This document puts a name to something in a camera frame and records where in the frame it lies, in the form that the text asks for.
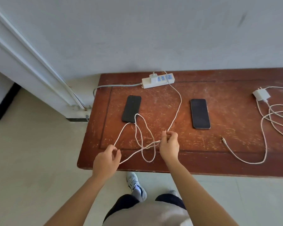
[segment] forearm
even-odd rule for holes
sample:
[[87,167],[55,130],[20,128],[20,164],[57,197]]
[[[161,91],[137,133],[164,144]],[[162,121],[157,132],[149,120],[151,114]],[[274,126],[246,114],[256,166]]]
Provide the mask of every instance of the forearm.
[[101,179],[89,178],[44,226],[82,226],[103,185]]
[[237,225],[178,160],[167,166],[195,226]]

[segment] person's left arm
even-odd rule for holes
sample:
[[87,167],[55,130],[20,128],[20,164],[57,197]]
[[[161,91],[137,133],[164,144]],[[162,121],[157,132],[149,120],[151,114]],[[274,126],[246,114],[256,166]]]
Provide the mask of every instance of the person's left arm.
[[99,191],[114,175],[120,160],[121,151],[113,145],[99,153],[93,162],[92,176],[44,226],[82,226]]

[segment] black shorts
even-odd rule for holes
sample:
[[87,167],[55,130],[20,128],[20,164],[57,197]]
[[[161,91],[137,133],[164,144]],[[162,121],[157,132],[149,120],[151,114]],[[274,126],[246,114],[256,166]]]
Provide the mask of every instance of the black shorts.
[[[184,206],[183,201],[179,197],[173,194],[161,194],[155,199],[155,201],[162,201],[162,202],[174,204],[186,210],[186,207]],[[134,205],[136,205],[137,203],[139,203],[139,200],[137,200],[137,198],[132,196],[131,194],[125,194],[121,196],[117,200],[115,205],[113,205],[112,209],[109,210],[104,221],[113,213],[121,209],[129,209],[133,207]]]

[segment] person's left hand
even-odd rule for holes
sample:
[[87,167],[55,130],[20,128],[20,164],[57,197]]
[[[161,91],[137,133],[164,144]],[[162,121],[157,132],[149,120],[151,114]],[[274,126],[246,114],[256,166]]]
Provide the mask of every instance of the person's left hand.
[[121,151],[115,146],[109,145],[104,152],[98,153],[93,162],[92,177],[103,180],[111,178],[119,167]]

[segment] wooden table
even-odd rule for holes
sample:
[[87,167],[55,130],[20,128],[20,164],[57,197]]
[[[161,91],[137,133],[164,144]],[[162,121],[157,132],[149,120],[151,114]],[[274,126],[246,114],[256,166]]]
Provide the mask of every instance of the wooden table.
[[[182,105],[170,130],[178,133],[181,163],[193,174],[276,176],[283,177],[283,136],[264,121],[264,132],[268,144],[265,163],[249,165],[237,160],[222,143],[224,137],[230,148],[240,158],[258,162],[264,156],[264,141],[260,129],[261,115],[258,112],[252,92],[258,87],[282,86],[283,68],[172,71],[175,77],[173,86],[182,96]],[[150,75],[144,73],[102,74],[99,85],[134,84]],[[272,96],[270,104],[283,104],[282,89],[268,89]],[[140,114],[145,118],[155,140],[160,140],[161,131],[166,130],[173,120],[180,99],[169,86],[149,89],[135,87],[104,87],[96,92],[86,134],[78,159],[78,167],[92,169],[95,156],[109,144],[114,144],[124,123],[121,116],[128,95],[141,96]],[[190,99],[204,98],[207,101],[211,129],[192,127]],[[260,102],[264,114],[268,108]],[[275,121],[283,119],[273,116]],[[140,117],[137,123],[143,133],[145,144],[152,142],[150,133]],[[128,125],[116,147],[122,151],[122,160],[139,149],[135,138],[134,125]],[[148,160],[153,157],[153,148],[144,150]],[[168,172],[157,148],[152,163],[143,160],[141,153],[119,166],[125,171]]]

